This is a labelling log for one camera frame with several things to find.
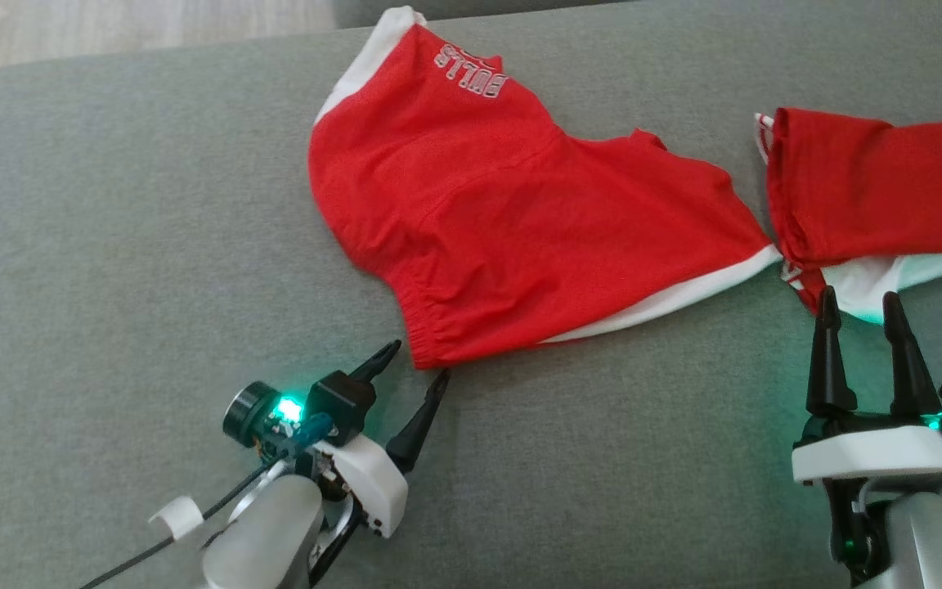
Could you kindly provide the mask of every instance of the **red garment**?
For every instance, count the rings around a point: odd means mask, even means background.
[[[924,257],[921,269],[910,258],[942,254],[942,123],[894,127],[792,108],[756,119],[784,278],[812,312],[826,284],[849,282],[859,301],[833,284],[840,303],[880,321],[885,290],[942,276],[941,257]]]
[[[499,57],[408,7],[326,101],[309,171],[345,253],[395,290],[422,369],[647,321],[778,258],[726,172],[643,131],[569,137]]]

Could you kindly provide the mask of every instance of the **red and white clothing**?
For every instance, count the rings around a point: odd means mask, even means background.
[[[635,130],[569,137],[533,92],[381,16],[311,137],[319,209],[397,295],[418,368],[643,323],[780,258],[726,172]]]
[[[801,109],[755,115],[783,278],[816,312],[882,322],[881,298],[942,277],[942,123],[894,127]]]

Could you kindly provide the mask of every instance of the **gray fabric surface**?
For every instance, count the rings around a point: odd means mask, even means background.
[[[942,3],[657,1],[437,23],[500,53],[566,130],[640,126],[730,171],[764,213],[751,113],[942,119]],[[77,587],[254,467],[232,394],[298,388],[403,336],[304,171],[366,30],[0,70],[0,589]],[[942,381],[942,280],[904,304]],[[775,270],[584,342],[459,366],[393,540],[360,533],[330,587],[828,588],[826,500],[790,478],[811,317]],[[864,409],[881,330],[847,320]],[[407,352],[367,433],[430,374]],[[194,587],[221,522],[110,587]]]

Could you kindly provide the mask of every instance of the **robotic arm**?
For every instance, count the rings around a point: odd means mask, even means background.
[[[816,316],[795,480],[823,486],[831,508],[831,558],[861,589],[942,589],[942,387],[939,395],[904,307],[885,297],[893,348],[889,414],[856,411],[837,332],[837,300],[823,291]]]
[[[423,406],[386,450],[363,435],[377,376],[401,346],[392,342],[350,374],[330,373],[298,399],[253,383],[232,400],[224,433],[271,465],[210,540],[202,571],[210,589],[313,587],[360,526],[390,537],[402,522],[414,469],[445,393],[435,378]],[[306,432],[330,425],[321,441]]]

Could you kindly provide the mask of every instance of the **light wooden floor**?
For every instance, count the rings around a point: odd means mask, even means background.
[[[330,0],[0,0],[0,66],[332,29]]]

